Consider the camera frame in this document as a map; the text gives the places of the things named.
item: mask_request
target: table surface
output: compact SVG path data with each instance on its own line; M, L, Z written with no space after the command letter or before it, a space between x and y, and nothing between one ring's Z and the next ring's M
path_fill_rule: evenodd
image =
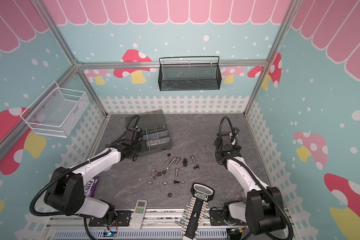
M127 115L111 115L101 138L96 153L104 150L104 145L119 137L125 127ZM225 202L241 200L243 188L236 178L215 159L213 142L218 132L223 114L165 114L168 133L172 144L171 150L138 157L135 162L124 159L114 164L109 170L99 174L94 198L102 199L115 205L117 209L134 208L138 199L148 201L149 208L183 208L188 204L192 195L192 183L206 184L215 190L214 199L209 206L222 207ZM226 114L231 119L233 127L240 129L238 144L242 147L240 153L251 170L265 183L268 183L263 165L256 151L248 125L243 114ZM229 124L224 122L222 131L228 131ZM164 164L167 154L186 157L188 166L181 162ZM195 156L199 169L193 169L190 156ZM170 170L157 180L149 178L153 168L160 171L165 167ZM175 168L179 168L178 177L175 177ZM185 185L174 184L173 180L185 181Z

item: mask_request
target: black wire mesh basket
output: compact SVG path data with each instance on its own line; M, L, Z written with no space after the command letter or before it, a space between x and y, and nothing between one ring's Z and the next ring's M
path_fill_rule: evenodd
M218 56L159 58L160 91L220 89L219 59Z

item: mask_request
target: purple package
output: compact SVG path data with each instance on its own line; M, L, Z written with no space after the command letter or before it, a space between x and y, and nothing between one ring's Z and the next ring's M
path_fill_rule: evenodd
M84 195L87 197L93 197L96 190L97 180L99 180L99 177L95 176L87 182L87 185L84 186Z

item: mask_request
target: white wire mesh basket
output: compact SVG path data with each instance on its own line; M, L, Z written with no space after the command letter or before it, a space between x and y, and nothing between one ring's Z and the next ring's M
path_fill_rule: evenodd
M34 133L68 137L87 109L89 99L86 92L60 88L57 85L30 109L33 104L34 102L20 116Z

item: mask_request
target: white picket fence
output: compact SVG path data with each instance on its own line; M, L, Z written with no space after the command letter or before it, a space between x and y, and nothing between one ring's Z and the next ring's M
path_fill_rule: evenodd
M304 211L301 206L303 199L296 194L297 185L291 183L291 173L285 170L286 163L281 161L281 152L276 150L277 143L272 141L273 135L269 135L269 127L266 127L266 120L263 120L260 109L258 103L254 102L248 116L265 170L270 177L270 181L272 181L270 184L281 191L284 206L291 213L291 218L300 239L305 238L308 240L313 238L317 240L316 236L319 231L309 224L310 213Z
M59 164L55 164L56 168L60 166L71 167L86 159L89 148L94 141L94 136L99 130L103 118L99 108L93 104L87 109L87 113L88 115L84 116L84 121L80 122L80 129L74 129L76 131L76 137L71 137L72 144L66 145L67 153L61 154L62 161ZM43 199L44 194L36 202L35 209L39 212L54 211L53 208L44 203ZM37 217L32 214L26 214L24 218L27 220L25 227L14 232L18 240L39 240L51 217Z
M176 98L171 96L169 98L164 98L164 96L161 98L156 96L153 98L148 96L141 98L139 96L136 99L133 97L127 99L123 96L121 99L107 97L106 99L100 98L100 100L108 113L144 113L158 109L162 109L164 113L242 113L248 104L249 98L249 96L246 98L241 96L238 98L233 96L230 98L226 96L222 98L218 96L215 98L210 96L207 98L202 96L199 98L195 98L195 96L191 98L187 96L184 98L179 96Z

